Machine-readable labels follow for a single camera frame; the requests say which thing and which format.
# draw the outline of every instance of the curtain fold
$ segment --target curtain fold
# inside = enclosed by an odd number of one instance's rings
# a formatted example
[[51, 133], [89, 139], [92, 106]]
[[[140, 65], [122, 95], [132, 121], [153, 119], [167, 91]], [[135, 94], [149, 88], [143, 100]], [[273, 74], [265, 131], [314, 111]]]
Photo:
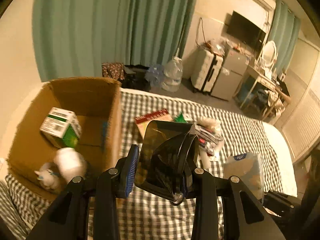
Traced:
[[42, 81], [101, 76], [101, 63], [165, 64], [181, 56], [196, 0], [35, 0]]
[[277, 47], [278, 59], [275, 68], [278, 75], [282, 69], [287, 70], [289, 66], [299, 30], [300, 19], [289, 10], [282, 0], [276, 0], [276, 10], [268, 41], [274, 41]]

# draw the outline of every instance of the bed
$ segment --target bed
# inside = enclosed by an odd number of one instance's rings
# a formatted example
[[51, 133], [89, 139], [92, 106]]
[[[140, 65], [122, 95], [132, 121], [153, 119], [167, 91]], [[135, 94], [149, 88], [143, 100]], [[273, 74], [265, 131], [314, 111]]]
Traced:
[[[13, 114], [13, 119], [5, 134], [7, 139], [14, 137], [14, 126], [19, 123], [28, 104], [36, 96], [41, 86], [35, 88]], [[192, 101], [170, 98], [138, 90], [121, 89], [122, 93], [122, 149], [119, 157], [124, 157], [132, 143], [141, 146], [142, 138], [136, 128], [134, 117], [167, 108], [174, 116], [181, 111], [194, 120], [200, 116], [221, 121], [225, 145], [218, 162], [211, 162], [210, 173], [223, 177], [222, 163], [228, 156], [251, 151], [261, 153], [264, 171], [264, 190], [278, 190], [289, 195], [297, 195], [289, 149], [281, 133], [273, 126], [247, 118], [243, 115], [215, 109]], [[36, 196], [13, 176], [5, 177], [12, 203], [19, 218], [27, 229], [50, 205], [49, 201]], [[179, 206], [172, 206], [167, 200], [134, 187], [127, 200], [118, 200], [119, 228], [122, 239], [190, 239], [192, 233], [195, 200], [185, 200]], [[218, 199], [219, 234], [223, 236], [223, 215], [221, 199]], [[92, 234], [92, 214], [89, 216], [89, 234]]]

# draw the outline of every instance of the television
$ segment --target television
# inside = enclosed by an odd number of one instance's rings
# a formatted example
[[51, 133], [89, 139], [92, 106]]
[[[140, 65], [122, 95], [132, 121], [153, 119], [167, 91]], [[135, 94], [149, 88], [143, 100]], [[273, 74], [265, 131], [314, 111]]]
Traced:
[[254, 51], [261, 50], [262, 42], [266, 36], [262, 29], [235, 11], [232, 13], [227, 33], [248, 45]]

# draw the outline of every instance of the screw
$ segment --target screw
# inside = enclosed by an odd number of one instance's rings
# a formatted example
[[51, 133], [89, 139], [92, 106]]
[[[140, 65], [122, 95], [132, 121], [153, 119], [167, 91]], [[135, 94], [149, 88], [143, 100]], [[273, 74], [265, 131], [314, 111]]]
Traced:
[[195, 173], [196, 173], [196, 174], [203, 174], [203, 173], [204, 173], [204, 170], [201, 169], [201, 168], [195, 168]]
[[232, 181], [233, 183], [238, 183], [238, 182], [240, 181], [240, 179], [239, 179], [237, 176], [232, 176], [232, 177], [231, 177], [231, 181]]
[[111, 174], [111, 175], [115, 175], [117, 173], [118, 173], [118, 170], [116, 168], [112, 168], [109, 170], [109, 174]]
[[81, 181], [81, 177], [80, 176], [76, 176], [76, 177], [74, 177], [73, 179], [72, 179], [72, 182], [74, 182], [74, 183], [79, 183], [80, 181]]

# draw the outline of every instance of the white and green carton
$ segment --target white and green carton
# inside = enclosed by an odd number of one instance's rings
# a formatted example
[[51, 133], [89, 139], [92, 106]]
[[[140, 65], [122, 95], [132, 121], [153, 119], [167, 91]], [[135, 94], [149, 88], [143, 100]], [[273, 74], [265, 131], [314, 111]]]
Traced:
[[56, 107], [44, 119], [40, 131], [57, 148], [75, 148], [81, 136], [81, 126], [76, 114]]

